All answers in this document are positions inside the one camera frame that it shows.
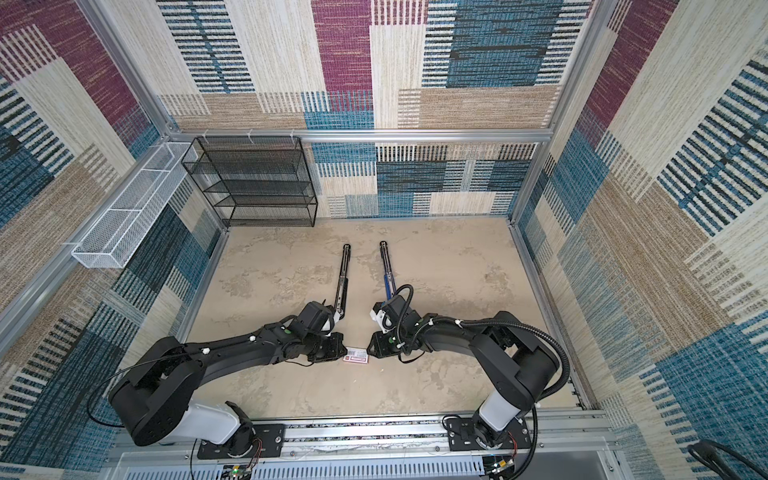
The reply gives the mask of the blue stapler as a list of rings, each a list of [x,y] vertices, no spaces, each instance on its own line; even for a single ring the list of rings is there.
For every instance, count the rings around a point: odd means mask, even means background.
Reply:
[[[382,240],[379,243],[379,251],[380,251],[380,256],[382,259],[383,269],[384,269],[384,285],[385,285],[386,298],[391,299],[397,287],[394,280],[394,273],[392,269],[388,243],[385,240]]]

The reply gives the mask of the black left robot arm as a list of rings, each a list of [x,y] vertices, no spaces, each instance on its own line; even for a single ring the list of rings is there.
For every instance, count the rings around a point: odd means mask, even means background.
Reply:
[[[232,401],[222,407],[197,402],[195,391],[221,377],[299,356],[310,364],[344,357],[343,336],[334,329],[340,318],[332,307],[312,301],[297,315],[235,337],[192,343],[162,338],[115,383],[109,403],[137,446],[190,438],[231,458],[252,455],[257,433],[245,412]]]

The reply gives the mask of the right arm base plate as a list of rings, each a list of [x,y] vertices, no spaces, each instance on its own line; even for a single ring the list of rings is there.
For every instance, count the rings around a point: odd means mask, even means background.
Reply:
[[[528,449],[532,430],[521,420],[513,419],[500,431],[479,418],[445,415],[441,424],[448,435],[451,451]]]

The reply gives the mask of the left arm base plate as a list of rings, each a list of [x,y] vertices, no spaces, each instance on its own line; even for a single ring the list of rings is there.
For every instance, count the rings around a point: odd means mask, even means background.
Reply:
[[[236,460],[277,458],[281,455],[285,424],[255,424],[239,428],[221,445],[203,441],[195,454],[197,460]]]

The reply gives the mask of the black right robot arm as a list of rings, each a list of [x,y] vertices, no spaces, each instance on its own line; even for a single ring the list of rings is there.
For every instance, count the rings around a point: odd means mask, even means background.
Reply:
[[[565,349],[549,333],[499,311],[491,318],[466,320],[411,307],[414,289],[377,302],[370,316],[378,325],[367,348],[375,358],[403,359],[416,351],[448,351],[473,357],[493,386],[472,417],[479,445],[495,448],[508,437],[511,423],[524,419],[537,404],[567,383],[571,365]]]

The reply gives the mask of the red white staple box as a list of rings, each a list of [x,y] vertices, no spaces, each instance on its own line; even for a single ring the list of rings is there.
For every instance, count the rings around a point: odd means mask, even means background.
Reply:
[[[354,364],[368,364],[369,354],[365,349],[348,348],[343,357],[343,361]]]

